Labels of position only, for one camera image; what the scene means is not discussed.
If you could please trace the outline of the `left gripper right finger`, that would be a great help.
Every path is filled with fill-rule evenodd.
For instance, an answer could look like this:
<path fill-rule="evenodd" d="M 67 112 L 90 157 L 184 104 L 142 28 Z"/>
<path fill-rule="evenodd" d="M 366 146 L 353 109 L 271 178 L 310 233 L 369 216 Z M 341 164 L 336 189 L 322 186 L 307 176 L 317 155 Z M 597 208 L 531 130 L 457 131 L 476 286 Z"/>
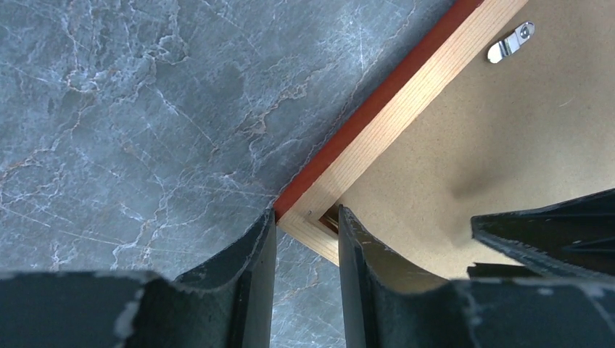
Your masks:
<path fill-rule="evenodd" d="M 339 208 L 349 347 L 612 347 L 614 284 L 583 278 L 447 280 Z"/>

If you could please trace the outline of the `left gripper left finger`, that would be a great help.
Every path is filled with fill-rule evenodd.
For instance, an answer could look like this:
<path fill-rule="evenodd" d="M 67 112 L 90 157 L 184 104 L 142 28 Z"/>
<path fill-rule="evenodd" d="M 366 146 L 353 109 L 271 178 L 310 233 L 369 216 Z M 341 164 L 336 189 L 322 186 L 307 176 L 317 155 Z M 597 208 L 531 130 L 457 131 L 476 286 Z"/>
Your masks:
<path fill-rule="evenodd" d="M 268 347 L 276 226 L 166 279 L 149 270 L 3 272 L 3 347 Z"/>

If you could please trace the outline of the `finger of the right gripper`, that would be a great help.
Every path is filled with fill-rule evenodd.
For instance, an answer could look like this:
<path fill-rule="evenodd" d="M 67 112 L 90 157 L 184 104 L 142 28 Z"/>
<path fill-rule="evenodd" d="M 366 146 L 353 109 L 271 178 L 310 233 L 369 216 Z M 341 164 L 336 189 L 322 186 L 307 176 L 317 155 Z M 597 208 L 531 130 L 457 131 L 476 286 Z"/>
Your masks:
<path fill-rule="evenodd" d="M 614 190 L 477 215 L 473 239 L 543 276 L 614 279 Z"/>

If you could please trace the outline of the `brown cardboard backing board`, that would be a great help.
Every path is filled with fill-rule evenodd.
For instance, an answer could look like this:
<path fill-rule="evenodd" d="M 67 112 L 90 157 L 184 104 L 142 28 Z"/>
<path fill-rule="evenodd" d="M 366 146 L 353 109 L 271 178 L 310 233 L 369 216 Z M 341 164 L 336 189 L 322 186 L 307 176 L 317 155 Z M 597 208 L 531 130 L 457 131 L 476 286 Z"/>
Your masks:
<path fill-rule="evenodd" d="M 508 258 L 471 238 L 475 215 L 614 187 L 614 3 L 530 1 L 535 34 L 473 59 L 340 198 L 419 267 L 462 278 Z"/>

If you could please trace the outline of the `wooden picture frame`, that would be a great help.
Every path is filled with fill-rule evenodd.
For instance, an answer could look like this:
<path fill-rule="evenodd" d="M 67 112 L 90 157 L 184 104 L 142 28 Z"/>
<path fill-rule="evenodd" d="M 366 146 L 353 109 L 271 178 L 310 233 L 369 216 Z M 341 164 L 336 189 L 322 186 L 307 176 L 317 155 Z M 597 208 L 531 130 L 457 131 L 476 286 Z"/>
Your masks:
<path fill-rule="evenodd" d="M 274 203 L 277 225 L 333 264 L 338 236 L 322 217 L 525 6 L 457 1 L 296 174 Z"/>

